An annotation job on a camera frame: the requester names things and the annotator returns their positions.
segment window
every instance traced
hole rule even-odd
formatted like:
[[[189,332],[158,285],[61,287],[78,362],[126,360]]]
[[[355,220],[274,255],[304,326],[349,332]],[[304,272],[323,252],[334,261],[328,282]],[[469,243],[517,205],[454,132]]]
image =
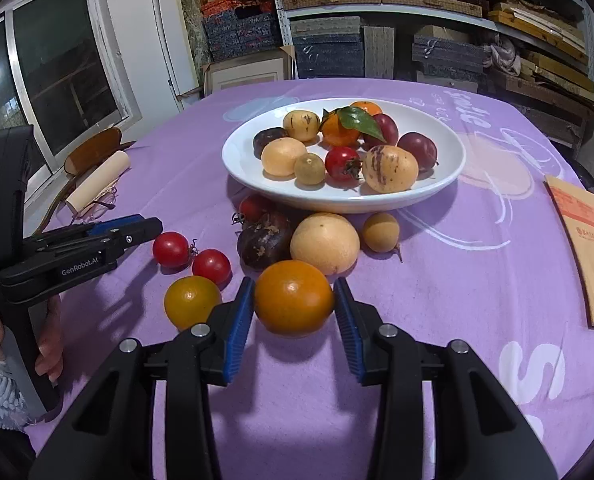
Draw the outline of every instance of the window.
[[[29,197],[94,134],[139,120],[106,0],[4,0],[0,128],[33,124]]]

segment white bowl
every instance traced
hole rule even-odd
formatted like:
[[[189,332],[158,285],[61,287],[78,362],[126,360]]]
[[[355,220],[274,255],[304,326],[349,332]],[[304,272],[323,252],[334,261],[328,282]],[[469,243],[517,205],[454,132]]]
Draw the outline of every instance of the white bowl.
[[[359,100],[378,104],[395,121],[400,136],[419,132],[432,139],[437,146],[439,164],[430,176],[416,181],[407,191],[385,194],[373,191],[363,180],[354,187],[343,187],[335,185],[327,175],[324,184],[313,187],[298,184],[294,177],[274,179],[264,176],[261,160],[253,154],[253,138],[259,131],[281,126],[283,117],[293,110],[309,110],[321,117],[323,108],[331,111]],[[321,142],[307,148],[322,159],[328,153]],[[452,129],[424,112],[398,103],[358,97],[302,101],[265,112],[232,132],[221,150],[221,160],[236,180],[277,202],[312,211],[366,213],[412,205],[442,190],[461,173],[466,163],[466,150]]]

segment cardboard tube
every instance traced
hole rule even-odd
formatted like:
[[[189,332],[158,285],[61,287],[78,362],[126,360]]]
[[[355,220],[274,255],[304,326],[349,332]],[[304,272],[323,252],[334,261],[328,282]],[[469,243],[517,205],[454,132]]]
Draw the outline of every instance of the cardboard tube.
[[[95,200],[98,194],[108,184],[126,171],[131,165],[131,159],[124,152],[115,152],[100,167],[93,171],[88,178],[82,182],[75,191],[66,199],[66,203],[74,213],[79,213],[90,202]]]

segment bolt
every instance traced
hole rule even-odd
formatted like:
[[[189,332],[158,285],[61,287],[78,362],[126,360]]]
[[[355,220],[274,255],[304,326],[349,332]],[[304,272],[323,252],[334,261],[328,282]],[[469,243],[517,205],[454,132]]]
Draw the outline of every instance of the bolt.
[[[461,339],[455,339],[455,341],[450,342],[450,349],[455,353],[465,354],[468,352],[470,347],[465,341],[462,341]]]
[[[197,323],[190,329],[190,333],[195,337],[206,337],[211,328],[206,323]]]
[[[137,348],[137,341],[132,338],[124,339],[119,344],[120,351],[124,352],[125,354],[130,354],[130,352],[135,351]]]
[[[394,337],[397,332],[399,332],[397,327],[390,323],[385,323],[379,327],[379,333],[384,337]]]

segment purple tablecloth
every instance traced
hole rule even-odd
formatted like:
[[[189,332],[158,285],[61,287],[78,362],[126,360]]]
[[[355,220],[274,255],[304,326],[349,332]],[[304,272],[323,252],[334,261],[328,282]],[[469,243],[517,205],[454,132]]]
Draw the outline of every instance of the purple tablecloth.
[[[460,134],[468,152],[456,183],[394,212],[403,264],[394,255],[362,251],[347,277],[352,292],[418,340],[468,341],[520,405],[563,475],[594,437],[594,330],[587,328],[571,248],[543,181],[545,174],[578,180],[510,105],[435,86],[366,79],[222,91],[128,150],[132,168],[117,184],[116,209],[104,219],[158,216],[165,230],[197,238],[200,249],[223,251],[233,264],[223,291],[224,300],[231,300],[243,276],[232,203],[247,191],[221,164],[224,140],[266,110],[341,96],[419,108]],[[50,228],[69,219],[62,211]],[[349,219],[359,227],[365,216]],[[162,272],[145,244],[114,272],[64,294],[65,406],[121,339],[153,344],[175,336],[163,296],[187,274]],[[158,399],[153,440],[160,480],[162,391]],[[378,389],[359,387],[348,372],[334,319],[301,340],[273,336],[254,319],[239,375],[228,388],[211,391],[223,477],[363,479],[377,402]],[[37,450],[55,424],[28,428]],[[434,448],[427,431],[428,477]]]

